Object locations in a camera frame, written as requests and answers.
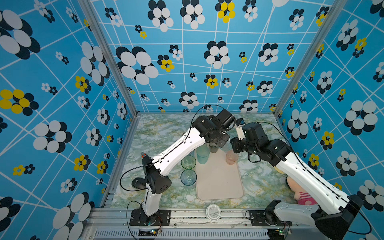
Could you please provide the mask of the pink dotted glass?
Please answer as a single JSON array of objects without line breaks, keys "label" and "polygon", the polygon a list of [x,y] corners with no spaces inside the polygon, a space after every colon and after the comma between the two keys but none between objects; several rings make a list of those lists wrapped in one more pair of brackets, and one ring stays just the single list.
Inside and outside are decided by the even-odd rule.
[{"label": "pink dotted glass", "polygon": [[226,162],[228,165],[234,165],[239,159],[239,155],[236,154],[233,150],[230,150],[226,154]]}]

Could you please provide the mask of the clear dotted glass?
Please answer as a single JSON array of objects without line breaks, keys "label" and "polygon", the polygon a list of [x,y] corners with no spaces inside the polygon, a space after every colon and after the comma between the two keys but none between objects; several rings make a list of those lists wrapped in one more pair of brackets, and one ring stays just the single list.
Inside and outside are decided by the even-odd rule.
[{"label": "clear dotted glass", "polygon": [[230,142],[226,142],[226,144],[221,149],[224,152],[228,152],[232,149],[232,145],[230,144]]}]

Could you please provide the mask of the teal glass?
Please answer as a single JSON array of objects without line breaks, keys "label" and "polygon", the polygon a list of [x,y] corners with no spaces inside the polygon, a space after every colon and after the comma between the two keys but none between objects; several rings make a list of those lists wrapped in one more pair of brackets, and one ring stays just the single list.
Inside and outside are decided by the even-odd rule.
[{"label": "teal glass", "polygon": [[202,145],[196,149],[196,154],[198,158],[198,162],[201,165],[204,165],[207,163],[209,156],[210,156],[210,149],[207,145]]}]

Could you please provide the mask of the small grey glass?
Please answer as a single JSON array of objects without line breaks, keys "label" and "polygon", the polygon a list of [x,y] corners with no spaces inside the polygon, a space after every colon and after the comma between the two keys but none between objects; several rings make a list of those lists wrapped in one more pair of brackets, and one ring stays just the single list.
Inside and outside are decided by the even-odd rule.
[{"label": "small grey glass", "polygon": [[216,153],[219,147],[215,143],[209,143],[209,149],[211,153]]}]

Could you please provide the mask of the green short glass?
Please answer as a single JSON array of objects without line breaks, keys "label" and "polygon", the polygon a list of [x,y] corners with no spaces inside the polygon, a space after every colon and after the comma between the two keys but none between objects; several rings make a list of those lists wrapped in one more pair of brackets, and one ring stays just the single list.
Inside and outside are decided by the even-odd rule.
[{"label": "green short glass", "polygon": [[196,159],[192,155],[187,155],[182,159],[181,165],[185,170],[192,170],[196,166]]}]

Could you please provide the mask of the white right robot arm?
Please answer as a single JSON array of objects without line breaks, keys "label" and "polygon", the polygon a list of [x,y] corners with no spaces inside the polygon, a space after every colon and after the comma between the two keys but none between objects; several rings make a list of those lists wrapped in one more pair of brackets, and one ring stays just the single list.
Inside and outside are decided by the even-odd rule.
[{"label": "white right robot arm", "polygon": [[268,141],[260,146],[259,141],[233,138],[230,143],[235,153],[258,155],[283,171],[316,201],[314,206],[306,206],[274,200],[265,209],[268,224],[295,222],[315,227],[331,240],[344,238],[363,205],[357,195],[349,196],[319,177],[282,140]]}]

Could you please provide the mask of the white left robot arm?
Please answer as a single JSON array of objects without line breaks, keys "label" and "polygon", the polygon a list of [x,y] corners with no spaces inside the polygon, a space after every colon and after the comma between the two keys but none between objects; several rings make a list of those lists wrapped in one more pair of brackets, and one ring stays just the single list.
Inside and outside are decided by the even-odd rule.
[{"label": "white left robot arm", "polygon": [[234,126],[236,118],[227,110],[216,116],[200,116],[192,121],[188,130],[166,150],[150,157],[142,156],[145,173],[146,195],[142,209],[151,217],[159,211],[162,193],[168,190],[172,181],[168,174],[190,152],[207,143],[223,147],[229,140],[227,132]]}]

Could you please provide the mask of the blue glass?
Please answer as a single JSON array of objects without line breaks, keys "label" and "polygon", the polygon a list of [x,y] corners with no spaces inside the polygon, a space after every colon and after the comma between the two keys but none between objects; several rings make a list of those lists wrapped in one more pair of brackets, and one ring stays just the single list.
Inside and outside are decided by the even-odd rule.
[{"label": "blue glass", "polygon": [[181,182],[185,186],[192,186],[197,181],[197,174],[194,170],[188,169],[181,173]]}]

